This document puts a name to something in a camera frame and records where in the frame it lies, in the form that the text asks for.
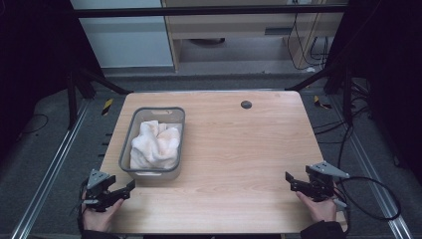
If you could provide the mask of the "aluminium floor rail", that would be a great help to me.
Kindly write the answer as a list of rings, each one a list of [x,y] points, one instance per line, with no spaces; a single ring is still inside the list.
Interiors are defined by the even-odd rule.
[[[329,97],[332,107],[337,113],[338,117],[343,120],[342,104],[339,98]],[[375,170],[373,164],[369,160],[369,156],[364,150],[361,141],[355,132],[349,135],[351,148],[355,154],[356,160],[366,177],[381,182],[379,174]],[[386,188],[381,188],[377,185],[370,185],[372,193],[376,198],[376,201],[385,217],[393,217],[398,213],[398,207],[396,206],[393,196],[388,192]],[[396,239],[414,239],[410,229],[408,228],[405,220],[401,215],[393,220],[388,221],[388,225]]]
[[[56,181],[56,178],[65,162],[67,155],[75,141],[75,138],[86,118],[87,111],[91,104],[91,100],[82,100],[81,106],[77,111],[77,119],[74,125],[67,130],[60,146],[58,147],[52,162],[50,163],[42,181],[40,182],[30,204],[25,213],[19,220],[13,230],[10,239],[27,239],[33,225],[38,218],[41,209],[43,208],[51,188]]]

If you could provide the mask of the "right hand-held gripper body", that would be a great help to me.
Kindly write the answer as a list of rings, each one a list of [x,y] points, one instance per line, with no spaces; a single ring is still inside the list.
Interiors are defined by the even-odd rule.
[[[334,203],[342,208],[346,204],[342,200],[334,199],[336,194],[333,179],[336,178],[350,178],[350,175],[341,169],[323,161],[320,163],[307,165],[306,173],[308,174],[312,193],[310,198],[314,202],[322,202],[331,198]]]

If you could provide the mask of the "grey plastic basket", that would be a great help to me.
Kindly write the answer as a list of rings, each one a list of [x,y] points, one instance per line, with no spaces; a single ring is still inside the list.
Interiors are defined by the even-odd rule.
[[[144,121],[158,120],[164,123],[181,123],[181,145],[177,164],[171,169],[132,169],[130,167],[131,141],[139,135],[140,124]],[[181,151],[184,136],[185,110],[180,107],[139,108],[131,117],[130,124],[121,149],[118,165],[130,177],[141,181],[169,181],[178,177],[181,171]]]

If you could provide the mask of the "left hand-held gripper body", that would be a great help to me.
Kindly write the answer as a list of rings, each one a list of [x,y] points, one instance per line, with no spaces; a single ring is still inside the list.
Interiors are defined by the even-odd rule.
[[[115,183],[115,176],[93,169],[86,184],[86,194],[83,202],[96,212],[105,212],[110,207],[110,191],[108,188]]]

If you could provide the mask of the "black curtain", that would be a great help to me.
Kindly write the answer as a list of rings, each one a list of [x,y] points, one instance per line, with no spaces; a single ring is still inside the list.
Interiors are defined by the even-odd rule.
[[[66,74],[103,72],[71,0],[0,0],[0,165],[42,98],[67,87]]]
[[[328,63],[349,63],[399,161],[422,184],[422,0],[346,0]]]

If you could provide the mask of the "black horizontal bar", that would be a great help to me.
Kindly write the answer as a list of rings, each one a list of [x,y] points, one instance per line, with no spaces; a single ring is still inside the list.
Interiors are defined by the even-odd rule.
[[[79,18],[110,18],[244,14],[339,13],[345,12],[347,8],[347,4],[201,6],[127,9],[82,9],[73,10],[71,11],[71,14]]]

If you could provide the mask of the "light wooden desk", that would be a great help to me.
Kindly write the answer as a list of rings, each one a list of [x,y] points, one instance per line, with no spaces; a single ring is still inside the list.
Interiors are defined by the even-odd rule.
[[[348,0],[160,0],[164,7],[262,6],[344,4]],[[333,37],[342,20],[339,13],[291,13],[167,16],[165,22],[171,45],[187,39],[279,36],[291,54],[294,66],[311,63],[314,39]]]

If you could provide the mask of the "person's left hand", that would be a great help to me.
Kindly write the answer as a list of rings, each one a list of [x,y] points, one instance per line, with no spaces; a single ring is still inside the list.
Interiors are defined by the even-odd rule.
[[[82,205],[83,228],[90,231],[109,232],[111,222],[123,205],[124,200],[119,199],[113,206],[109,207],[105,212],[96,212],[88,208],[85,204]]]

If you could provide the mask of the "white towel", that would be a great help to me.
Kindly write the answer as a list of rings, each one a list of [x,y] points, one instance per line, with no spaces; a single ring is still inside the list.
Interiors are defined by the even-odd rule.
[[[139,135],[131,141],[132,169],[171,169],[176,166],[181,145],[181,123],[158,120],[140,124]]]

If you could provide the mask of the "white cabinet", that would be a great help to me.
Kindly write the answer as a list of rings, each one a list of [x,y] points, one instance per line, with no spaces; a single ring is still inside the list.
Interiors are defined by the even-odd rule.
[[[160,8],[160,0],[71,0],[75,10]],[[172,67],[163,17],[81,18],[103,69]]]

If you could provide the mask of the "person's right hand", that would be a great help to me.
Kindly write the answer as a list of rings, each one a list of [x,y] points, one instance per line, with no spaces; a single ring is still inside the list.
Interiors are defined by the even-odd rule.
[[[309,210],[313,222],[331,222],[336,220],[336,205],[332,199],[314,202],[299,191],[296,193],[296,197]]]

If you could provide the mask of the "black metal stand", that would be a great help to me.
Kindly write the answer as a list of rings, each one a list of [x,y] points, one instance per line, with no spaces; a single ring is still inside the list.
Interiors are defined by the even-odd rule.
[[[76,91],[79,91],[84,99],[93,99],[96,95],[96,91],[91,84],[91,81],[99,83],[117,94],[130,94],[129,90],[123,89],[108,81],[105,77],[95,74],[87,69],[79,68],[69,71],[66,77],[69,106],[68,129],[72,129],[78,119]]]
[[[311,85],[321,78],[327,78],[323,90],[327,94],[334,94],[339,88],[342,88],[342,115],[348,125],[352,125],[351,112],[351,86],[352,75],[348,64],[332,64],[325,67],[318,73],[313,74],[301,83],[287,88],[287,91],[301,91],[306,86]]]

